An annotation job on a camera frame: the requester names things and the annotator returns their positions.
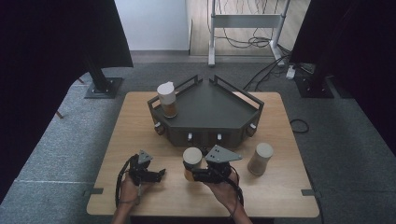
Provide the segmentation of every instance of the cup lid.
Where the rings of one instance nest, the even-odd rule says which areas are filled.
[[[194,165],[200,162],[202,159],[202,152],[197,147],[189,147],[183,152],[183,161]]]
[[[175,90],[175,87],[173,86],[173,82],[166,82],[161,84],[158,88],[157,88],[157,92],[161,95],[167,95],[172,93]]]
[[[259,143],[256,147],[257,154],[263,158],[270,158],[274,154],[274,149],[268,143]]]

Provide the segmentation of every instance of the metal frame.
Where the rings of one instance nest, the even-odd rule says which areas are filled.
[[[211,32],[209,40],[209,66],[215,66],[215,28],[277,28],[275,36],[270,41],[271,51],[276,60],[280,59],[281,51],[277,46],[277,42],[282,32],[283,23],[286,19],[290,0],[287,0],[283,12],[281,14],[267,14],[267,15],[216,15],[216,0],[212,0],[212,14],[211,14]],[[285,65],[281,60],[278,66]]]

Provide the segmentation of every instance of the black curtain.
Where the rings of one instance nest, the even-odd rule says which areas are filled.
[[[352,3],[358,3],[353,10]],[[395,12],[396,3],[387,0],[312,0],[290,61],[316,63],[334,75],[396,155]],[[323,59],[326,50],[331,53]]]
[[[113,0],[3,1],[0,52],[3,201],[69,87],[88,72],[83,57],[100,68],[133,63]]]

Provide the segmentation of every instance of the white wall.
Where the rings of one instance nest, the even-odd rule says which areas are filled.
[[[188,50],[186,0],[115,0],[129,50]]]

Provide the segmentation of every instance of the tabletop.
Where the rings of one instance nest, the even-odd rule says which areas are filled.
[[[87,212],[114,214],[118,173],[131,156],[143,149],[153,157],[148,169],[159,172],[165,168],[166,174],[161,183],[156,183],[142,196],[141,204],[134,207],[131,215],[227,217],[228,211],[207,186],[185,179],[182,155],[186,147],[174,147],[166,137],[154,131],[147,101],[156,94],[136,91],[125,96],[94,185],[103,192],[91,195]],[[240,175],[247,214],[250,217],[317,217],[315,197],[302,194],[302,189],[311,189],[311,186],[280,95],[277,92],[251,94],[265,103],[257,132],[238,148],[231,149],[243,157],[241,161],[231,161],[231,166]],[[274,155],[264,175],[255,176],[248,171],[247,164],[261,142],[270,144]]]

